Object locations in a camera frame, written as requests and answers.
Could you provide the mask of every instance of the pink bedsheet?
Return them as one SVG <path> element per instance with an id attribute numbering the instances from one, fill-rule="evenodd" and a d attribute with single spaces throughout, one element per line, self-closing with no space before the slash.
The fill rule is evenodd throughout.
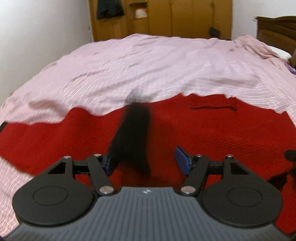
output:
<path id="1" fill-rule="evenodd" d="M 249 35 L 234 41 L 134 34 L 82 46 L 48 65 L 9 97 L 0 123 L 59 122 L 73 107 L 104 115 L 136 89 L 144 101 L 179 93 L 225 94 L 276 112 L 296 124 L 296 81 L 277 54 Z M 31 177 L 0 158 L 0 235 L 17 225 L 15 191 Z"/>

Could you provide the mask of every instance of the red blanket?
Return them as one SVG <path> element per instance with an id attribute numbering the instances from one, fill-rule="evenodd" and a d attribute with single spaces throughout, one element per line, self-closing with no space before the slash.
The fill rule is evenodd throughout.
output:
<path id="1" fill-rule="evenodd" d="M 177 95 L 151 103 L 148 160 L 151 178 L 119 166 L 111 180 L 126 186 L 174 186 L 185 179 L 174 161 L 177 145 L 191 154 L 222 160 L 226 154 L 251 168 L 264 179 L 289 170 L 287 149 L 296 149 L 296 129 L 286 113 L 261 109 L 223 95 Z M 82 160 L 94 153 L 106 154 L 118 128 L 123 108 L 105 116 L 72 109 L 57 124 L 9 123 L 0 134 L 0 156 L 19 170 L 37 175 L 59 158 Z M 282 194 L 284 208 L 277 222 L 284 232 L 296 230 L 296 192 L 289 178 Z"/>

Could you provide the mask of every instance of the circular pad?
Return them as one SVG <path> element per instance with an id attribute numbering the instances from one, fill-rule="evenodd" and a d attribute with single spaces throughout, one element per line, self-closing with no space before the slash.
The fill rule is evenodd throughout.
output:
<path id="1" fill-rule="evenodd" d="M 227 197 L 230 202 L 239 207 L 253 207 L 262 200 L 260 192 L 247 187 L 231 189 Z"/>
<path id="2" fill-rule="evenodd" d="M 54 206 L 63 202 L 68 196 L 66 189 L 61 187 L 40 188 L 33 194 L 33 199 L 40 205 Z"/>
<path id="3" fill-rule="evenodd" d="M 209 186 L 202 195 L 202 204 L 220 222 L 251 228 L 275 222 L 282 209 L 282 197 L 265 180 L 240 177 Z"/>
<path id="4" fill-rule="evenodd" d="M 35 177 L 12 199 L 18 220 L 33 226 L 58 226 L 72 222 L 90 208 L 92 191 L 64 175 Z"/>

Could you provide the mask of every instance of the purple cloth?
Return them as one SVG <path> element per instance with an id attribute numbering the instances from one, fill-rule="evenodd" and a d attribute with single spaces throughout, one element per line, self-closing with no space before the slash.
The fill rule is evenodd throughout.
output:
<path id="1" fill-rule="evenodd" d="M 296 78 L 296 69 L 294 69 L 292 66 L 290 66 L 287 62 L 285 62 L 285 66 L 288 68 L 288 70 L 295 76 Z"/>

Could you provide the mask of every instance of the wooden wardrobe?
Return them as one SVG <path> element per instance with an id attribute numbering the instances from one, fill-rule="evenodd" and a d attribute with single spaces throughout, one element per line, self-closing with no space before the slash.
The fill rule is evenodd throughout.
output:
<path id="1" fill-rule="evenodd" d="M 210 27 L 221 39 L 231 38 L 232 0 L 121 0 L 125 16 L 96 19 L 98 0 L 89 0 L 94 40 L 124 38 L 134 33 L 210 38 Z M 148 18 L 135 19 L 135 10 L 147 8 Z"/>

